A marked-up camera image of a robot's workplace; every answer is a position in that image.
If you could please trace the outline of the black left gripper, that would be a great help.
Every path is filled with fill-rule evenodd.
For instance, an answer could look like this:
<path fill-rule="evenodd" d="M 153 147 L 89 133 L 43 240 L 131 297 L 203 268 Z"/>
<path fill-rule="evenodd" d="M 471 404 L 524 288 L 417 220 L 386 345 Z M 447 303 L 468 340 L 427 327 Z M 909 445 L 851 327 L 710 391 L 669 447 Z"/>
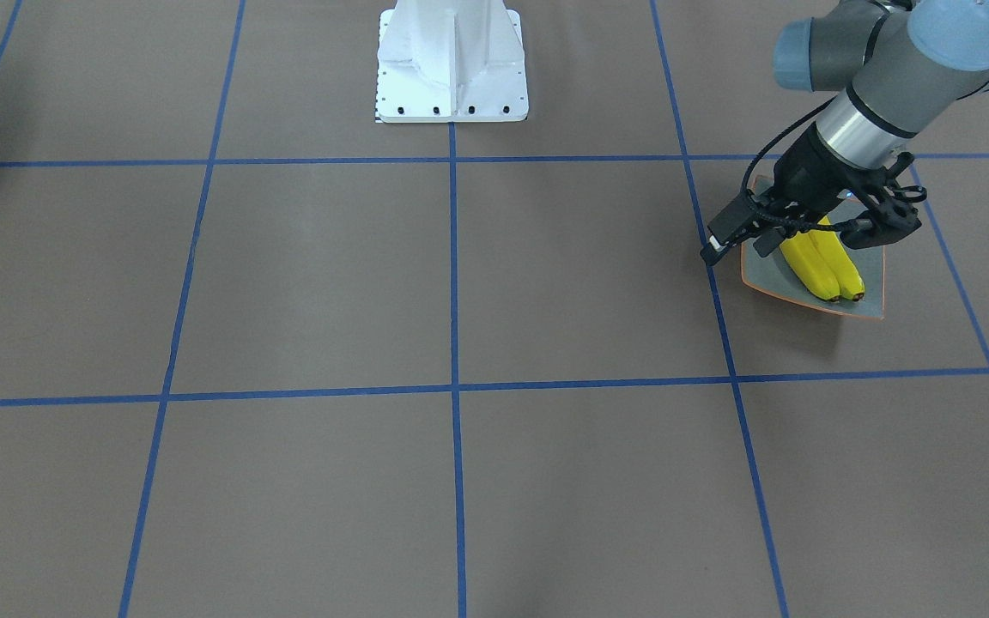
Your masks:
<path fill-rule="evenodd" d="M 796 233 L 794 226 L 816 226 L 839 207 L 843 201 L 840 193 L 852 189 L 864 172 L 836 154 L 817 127 L 810 125 L 774 164 L 774 226 L 762 225 L 754 193 L 740 191 L 707 224 L 700 258 L 707 267 L 713 267 L 749 239 L 754 239 L 759 258 L 769 258 Z"/>

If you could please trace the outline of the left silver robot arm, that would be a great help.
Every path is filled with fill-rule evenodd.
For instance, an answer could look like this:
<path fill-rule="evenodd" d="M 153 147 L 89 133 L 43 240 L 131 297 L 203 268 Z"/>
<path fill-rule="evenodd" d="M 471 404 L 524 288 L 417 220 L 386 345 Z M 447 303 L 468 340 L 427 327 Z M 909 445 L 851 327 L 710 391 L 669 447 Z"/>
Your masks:
<path fill-rule="evenodd" d="M 921 227 L 924 189 L 904 187 L 907 145 L 954 102 L 989 93 L 989 1 L 840 1 L 786 25 L 774 48 L 781 87 L 832 93 L 794 122 L 772 181 L 746 181 L 709 222 L 703 262 L 754 241 L 831 231 L 848 249 L 894 244 Z"/>

